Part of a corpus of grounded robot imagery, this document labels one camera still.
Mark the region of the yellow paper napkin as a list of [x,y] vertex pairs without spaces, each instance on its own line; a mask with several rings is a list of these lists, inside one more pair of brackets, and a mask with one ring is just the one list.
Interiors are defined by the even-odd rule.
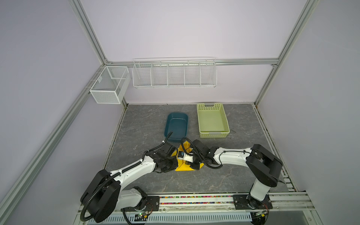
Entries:
[[178,158],[179,152],[183,153],[183,148],[181,145],[179,146],[178,150],[172,154],[172,156],[176,156],[177,161],[178,161],[178,167],[175,169],[177,172],[200,170],[204,166],[203,163],[200,163],[200,164],[195,164],[195,169],[192,168],[191,167],[192,163]]

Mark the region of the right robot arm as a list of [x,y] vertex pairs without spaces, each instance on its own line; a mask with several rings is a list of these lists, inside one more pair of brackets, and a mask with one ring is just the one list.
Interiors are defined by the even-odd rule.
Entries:
[[178,160],[199,170],[201,164],[211,169],[220,169],[224,165],[236,165],[248,168],[256,177],[247,195],[234,197],[236,209],[258,210],[272,209],[269,190],[277,186],[283,168],[283,162],[260,144],[246,149],[208,148],[201,141],[186,141],[176,154]]

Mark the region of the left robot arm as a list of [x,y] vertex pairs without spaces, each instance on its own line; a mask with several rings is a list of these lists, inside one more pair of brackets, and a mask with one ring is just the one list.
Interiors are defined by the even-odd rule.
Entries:
[[145,207],[147,194],[139,187],[130,190],[125,190],[125,187],[152,172],[167,173],[177,168],[177,148],[168,141],[171,135],[172,132],[160,145],[146,150],[136,162],[111,172],[106,169],[97,172],[80,198],[83,205],[80,220],[93,219],[100,223],[112,214],[117,205],[121,209]]

